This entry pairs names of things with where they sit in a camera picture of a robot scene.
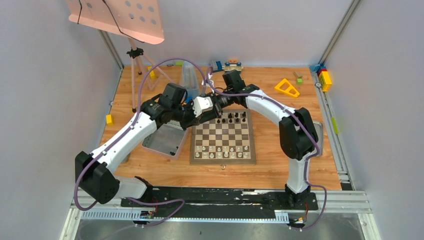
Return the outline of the wooden chess board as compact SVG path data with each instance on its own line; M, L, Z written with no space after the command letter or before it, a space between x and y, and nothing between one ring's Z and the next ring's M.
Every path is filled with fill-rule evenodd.
M190 164L255 165L256 162L249 109L225 109L221 117L192 127Z

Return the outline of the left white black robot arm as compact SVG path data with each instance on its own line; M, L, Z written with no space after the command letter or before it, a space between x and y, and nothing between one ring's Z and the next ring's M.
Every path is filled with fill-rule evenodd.
M162 125L176 121L183 130L215 119L231 101L224 93L202 94L188 103L187 90L176 84L166 85L163 93L143 102L129 122L110 140L90 153L81 151L75 157L74 202L78 190L84 190L95 203L106 204L113 198L134 198L140 206L149 206L153 193L148 183L139 178L118 178L114 172L131 151Z

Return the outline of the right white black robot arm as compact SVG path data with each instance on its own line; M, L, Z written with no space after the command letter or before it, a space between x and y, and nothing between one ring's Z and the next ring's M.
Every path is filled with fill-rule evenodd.
M319 153L319 137L310 112L304 107L286 106L254 84L246 85L236 70L225 72L222 77L226 87L218 92L220 97L253 110L278 126L280 146L288 157L285 201L290 208L298 209L311 192L309 160Z

